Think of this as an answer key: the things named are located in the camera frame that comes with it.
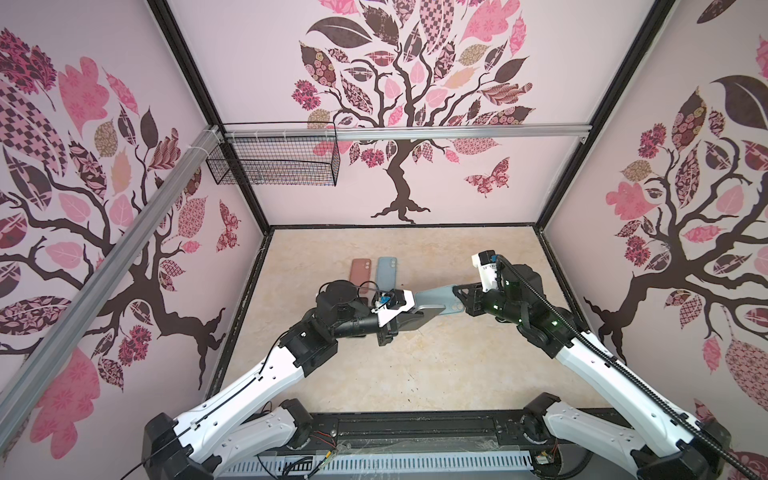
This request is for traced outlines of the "light blue phone case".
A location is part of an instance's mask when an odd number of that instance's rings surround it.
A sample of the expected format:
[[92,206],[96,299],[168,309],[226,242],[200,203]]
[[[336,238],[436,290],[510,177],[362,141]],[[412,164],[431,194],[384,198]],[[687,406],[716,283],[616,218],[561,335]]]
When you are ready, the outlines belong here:
[[453,292],[453,285],[416,292],[414,294],[414,299],[417,307],[442,306],[443,310],[441,315],[454,315],[465,311],[463,303]]
[[377,261],[375,282],[382,291],[396,287],[398,261],[395,257],[380,257]]

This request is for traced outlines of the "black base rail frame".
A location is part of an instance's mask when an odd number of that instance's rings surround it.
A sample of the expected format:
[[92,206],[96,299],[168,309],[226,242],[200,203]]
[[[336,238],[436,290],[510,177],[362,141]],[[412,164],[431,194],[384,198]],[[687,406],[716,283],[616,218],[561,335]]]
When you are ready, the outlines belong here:
[[612,423],[543,393],[522,410],[486,412],[351,413],[312,417],[296,399],[269,413],[249,415],[225,429],[221,420],[184,430],[160,414],[145,427],[143,467],[151,479],[214,479],[232,465],[271,449],[305,450],[322,426],[337,425],[342,439],[399,442],[497,435],[503,445],[543,449],[556,441],[578,444],[639,479],[686,477],[686,444],[668,453],[638,428]]

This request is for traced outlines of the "black smartphone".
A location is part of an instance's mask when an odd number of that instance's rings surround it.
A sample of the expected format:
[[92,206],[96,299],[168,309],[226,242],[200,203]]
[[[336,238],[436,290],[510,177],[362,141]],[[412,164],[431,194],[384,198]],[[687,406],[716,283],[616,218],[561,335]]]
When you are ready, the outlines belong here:
[[441,311],[441,308],[419,306],[412,311],[399,313],[393,321],[396,323],[398,332],[415,331],[431,321]]

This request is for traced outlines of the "aluminium rail back wall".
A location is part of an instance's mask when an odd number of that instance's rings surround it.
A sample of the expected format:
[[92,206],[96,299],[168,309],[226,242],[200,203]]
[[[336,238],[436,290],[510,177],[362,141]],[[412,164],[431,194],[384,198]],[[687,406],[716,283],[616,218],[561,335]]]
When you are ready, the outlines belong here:
[[279,140],[443,140],[460,138],[531,138],[577,137],[586,138],[592,127],[588,124],[520,124],[520,125],[470,125],[439,127],[376,127],[376,128],[272,128],[233,130],[225,134],[227,139],[279,139]]

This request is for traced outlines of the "pink silicone phone case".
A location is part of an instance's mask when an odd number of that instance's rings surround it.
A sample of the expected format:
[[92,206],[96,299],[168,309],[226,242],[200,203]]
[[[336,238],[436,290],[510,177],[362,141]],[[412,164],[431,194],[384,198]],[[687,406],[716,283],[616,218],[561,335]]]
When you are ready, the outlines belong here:
[[355,258],[351,262],[349,281],[358,288],[360,295],[365,296],[369,293],[371,268],[372,261],[368,258]]

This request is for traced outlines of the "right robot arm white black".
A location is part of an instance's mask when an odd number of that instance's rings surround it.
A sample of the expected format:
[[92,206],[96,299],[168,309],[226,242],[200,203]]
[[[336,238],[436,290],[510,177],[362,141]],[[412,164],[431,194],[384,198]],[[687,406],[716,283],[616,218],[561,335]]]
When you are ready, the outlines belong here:
[[531,345],[576,373],[626,421],[620,426],[543,393],[526,413],[547,436],[577,444],[636,479],[716,479],[724,471],[730,434],[699,421],[635,375],[566,309],[545,297],[539,275],[504,256],[472,258],[480,280],[454,293],[470,316],[510,323]]

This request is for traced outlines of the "aluminium rail wall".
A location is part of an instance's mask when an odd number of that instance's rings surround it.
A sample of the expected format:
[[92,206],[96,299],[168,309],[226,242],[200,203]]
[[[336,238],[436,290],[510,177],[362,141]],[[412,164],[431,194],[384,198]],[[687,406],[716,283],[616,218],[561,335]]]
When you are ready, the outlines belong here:
[[225,134],[227,139],[279,139],[279,140],[443,140],[460,138],[531,138],[577,137],[586,138],[592,127],[588,124],[520,124],[520,125],[470,125],[439,127],[376,127],[376,128],[272,128],[233,130]]
[[109,300],[141,249],[198,167],[221,139],[220,127],[208,125],[183,153],[180,165],[142,208],[136,220],[107,255],[105,262],[72,299],[60,320],[22,364],[1,393],[1,447],[6,448],[34,409],[89,325]]

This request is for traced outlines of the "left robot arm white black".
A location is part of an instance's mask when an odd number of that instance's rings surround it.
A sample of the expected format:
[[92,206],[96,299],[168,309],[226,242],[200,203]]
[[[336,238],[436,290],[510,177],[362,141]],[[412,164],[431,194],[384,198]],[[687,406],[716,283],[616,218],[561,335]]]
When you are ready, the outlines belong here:
[[338,341],[386,333],[415,309],[409,290],[378,292],[373,303],[347,280],[323,285],[315,306],[281,334],[266,357],[218,394],[175,418],[160,413],[144,429],[141,467],[151,479],[215,479],[273,448],[304,446],[313,419],[296,399],[264,411],[338,351]]

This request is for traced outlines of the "aluminium rail left wall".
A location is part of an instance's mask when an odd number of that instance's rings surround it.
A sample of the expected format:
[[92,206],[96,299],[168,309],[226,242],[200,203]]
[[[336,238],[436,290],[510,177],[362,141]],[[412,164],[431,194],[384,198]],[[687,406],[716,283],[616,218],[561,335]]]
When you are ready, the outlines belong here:
[[198,167],[221,139],[220,127],[208,125],[183,153],[180,165],[142,208],[136,220],[107,255],[105,262],[72,299],[60,320],[22,364],[1,393],[1,447],[6,448],[34,409],[89,325],[109,300],[141,249]]

